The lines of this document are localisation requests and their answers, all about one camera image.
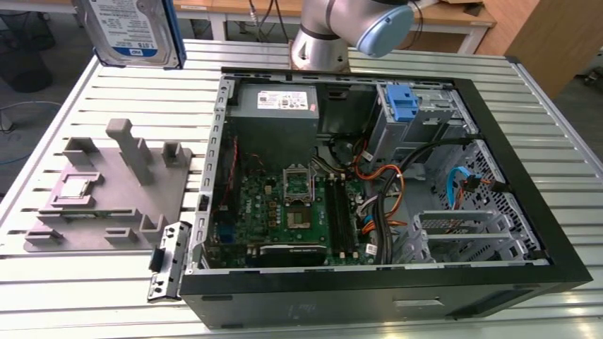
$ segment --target aluminum table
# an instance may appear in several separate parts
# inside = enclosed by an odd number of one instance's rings
[[[148,251],[29,254],[24,233],[49,198],[69,136],[116,147],[104,133],[128,118],[149,147],[192,149],[181,219],[192,222],[221,66],[288,68],[288,46],[185,41],[185,70],[115,69],[92,59],[0,205],[0,337],[599,338],[603,333],[603,166],[522,65],[496,56],[393,52],[351,70],[474,80],[595,279],[484,319],[209,331],[183,302],[147,304]]]

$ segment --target power supply label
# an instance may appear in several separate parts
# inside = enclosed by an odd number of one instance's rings
[[[263,90],[257,93],[257,108],[308,110],[308,95],[305,92]]]

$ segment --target hard drive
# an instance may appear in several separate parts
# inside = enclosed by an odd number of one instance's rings
[[[187,58],[172,0],[72,0],[104,66],[181,69]]]

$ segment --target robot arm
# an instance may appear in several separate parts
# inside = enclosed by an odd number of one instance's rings
[[[408,0],[305,0],[301,26],[291,48],[296,69],[343,71],[348,45],[369,57],[392,51],[408,34]]]

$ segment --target case latch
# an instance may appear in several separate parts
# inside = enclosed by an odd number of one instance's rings
[[[152,271],[147,302],[173,302],[181,300],[177,296],[180,274],[187,255],[191,224],[180,221],[165,226],[161,244],[151,255],[149,270]]]

